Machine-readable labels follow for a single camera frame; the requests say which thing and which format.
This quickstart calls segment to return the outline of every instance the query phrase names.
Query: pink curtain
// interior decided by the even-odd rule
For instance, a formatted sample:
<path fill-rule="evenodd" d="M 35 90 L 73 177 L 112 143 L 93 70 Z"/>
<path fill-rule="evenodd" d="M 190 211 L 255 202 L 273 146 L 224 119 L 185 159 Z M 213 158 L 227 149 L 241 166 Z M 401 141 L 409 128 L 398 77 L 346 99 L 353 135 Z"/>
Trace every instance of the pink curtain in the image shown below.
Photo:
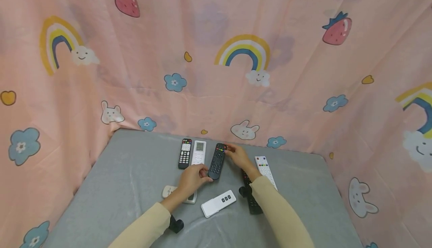
<path fill-rule="evenodd" d="M 125 127 L 317 152 L 365 246 L 429 247 L 431 4 L 0 0 L 0 246 L 42 247 Z"/>

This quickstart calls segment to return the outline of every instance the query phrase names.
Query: rainbow print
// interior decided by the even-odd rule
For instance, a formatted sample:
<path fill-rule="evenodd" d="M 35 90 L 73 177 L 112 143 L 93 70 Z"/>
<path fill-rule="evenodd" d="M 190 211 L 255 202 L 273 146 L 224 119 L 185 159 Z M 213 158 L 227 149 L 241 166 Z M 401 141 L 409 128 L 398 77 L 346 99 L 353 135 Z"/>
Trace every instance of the rainbow print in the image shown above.
<path fill-rule="evenodd" d="M 396 102 L 406 110 L 416 104 L 426 112 L 426 123 L 418 129 L 426 138 L 432 138 L 432 82 L 422 84 L 396 97 Z"/>
<path fill-rule="evenodd" d="M 77 30 L 67 21 L 56 16 L 45 20 L 40 35 L 40 55 L 50 76 L 60 67 L 56 54 L 56 47 L 59 43 L 65 42 L 71 52 L 83 45 L 83 40 Z"/>
<path fill-rule="evenodd" d="M 266 41 L 252 34 L 237 35 L 228 40 L 216 55 L 214 64 L 230 66 L 233 58 L 239 54 L 250 56 L 252 70 L 267 70 L 270 47 Z"/>

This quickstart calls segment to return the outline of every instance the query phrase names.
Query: black clip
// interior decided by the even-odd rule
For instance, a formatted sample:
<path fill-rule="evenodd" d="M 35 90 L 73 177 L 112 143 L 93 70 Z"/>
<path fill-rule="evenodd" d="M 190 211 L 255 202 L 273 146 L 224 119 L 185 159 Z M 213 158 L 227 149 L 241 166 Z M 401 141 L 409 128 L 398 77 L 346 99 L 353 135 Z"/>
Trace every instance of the black clip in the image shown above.
<path fill-rule="evenodd" d="M 169 225 L 170 226 L 168 228 L 171 231 L 173 231 L 175 234 L 179 233 L 184 227 L 183 221 L 182 220 L 176 220 L 173 215 L 171 215 L 171 218 L 169 220 Z"/>
<path fill-rule="evenodd" d="M 250 188 L 250 185 L 247 186 L 241 186 L 238 189 L 239 193 L 242 197 L 250 197 L 252 195 L 252 188 Z"/>

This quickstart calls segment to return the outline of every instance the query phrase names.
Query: white remote control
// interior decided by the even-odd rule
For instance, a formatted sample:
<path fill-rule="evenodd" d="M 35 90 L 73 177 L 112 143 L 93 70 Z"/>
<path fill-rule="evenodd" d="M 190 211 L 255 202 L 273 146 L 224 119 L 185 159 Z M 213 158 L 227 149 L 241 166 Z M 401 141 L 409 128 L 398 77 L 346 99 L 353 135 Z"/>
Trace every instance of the white remote control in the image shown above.
<path fill-rule="evenodd" d="M 202 212 L 206 218 L 210 218 L 211 215 L 218 213 L 221 209 L 236 202 L 236 196 L 231 190 L 210 199 L 209 201 L 201 204 Z"/>
<path fill-rule="evenodd" d="M 255 163 L 257 165 L 256 167 L 260 171 L 259 173 L 261 173 L 262 176 L 267 177 L 270 180 L 270 182 L 273 184 L 275 189 L 278 190 L 278 188 L 276 187 L 275 180 L 273 179 L 273 175 L 271 174 L 269 163 L 267 162 L 266 157 L 255 156 Z"/>
<path fill-rule="evenodd" d="M 162 197 L 166 199 L 171 193 L 173 193 L 175 189 L 177 189 L 176 186 L 170 186 L 170 185 L 165 186 L 165 188 L 163 188 L 162 191 Z M 191 194 L 190 197 L 188 197 L 185 201 L 183 201 L 183 203 L 195 204 L 197 200 L 196 198 L 197 198 L 197 193 L 195 191 L 195 193 Z"/>
<path fill-rule="evenodd" d="M 206 159 L 206 145 L 207 142 L 195 140 L 195 145 L 193 146 L 192 162 L 191 165 L 204 164 Z"/>

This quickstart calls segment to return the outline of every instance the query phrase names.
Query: gray table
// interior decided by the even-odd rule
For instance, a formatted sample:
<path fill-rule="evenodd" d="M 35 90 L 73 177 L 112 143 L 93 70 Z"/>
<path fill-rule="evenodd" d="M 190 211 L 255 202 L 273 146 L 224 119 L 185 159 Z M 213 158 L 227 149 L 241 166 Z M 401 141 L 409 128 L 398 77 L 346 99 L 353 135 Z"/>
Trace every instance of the gray table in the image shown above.
<path fill-rule="evenodd" d="M 44 248 L 106 248 L 134 220 L 162 200 L 165 185 L 177 185 L 183 137 L 120 129 L 49 233 Z M 216 141 L 207 141 L 210 165 Z M 265 155 L 279 193 L 304 222 L 316 248 L 361 248 L 324 159 L 316 154 L 244 145 L 251 159 Z M 152 247 L 278 247 L 263 214 L 249 214 L 239 168 L 225 160 L 221 177 L 198 191 L 195 205 L 175 212 L 184 229 L 165 231 Z M 201 204 L 231 189 L 237 202 L 206 219 Z"/>

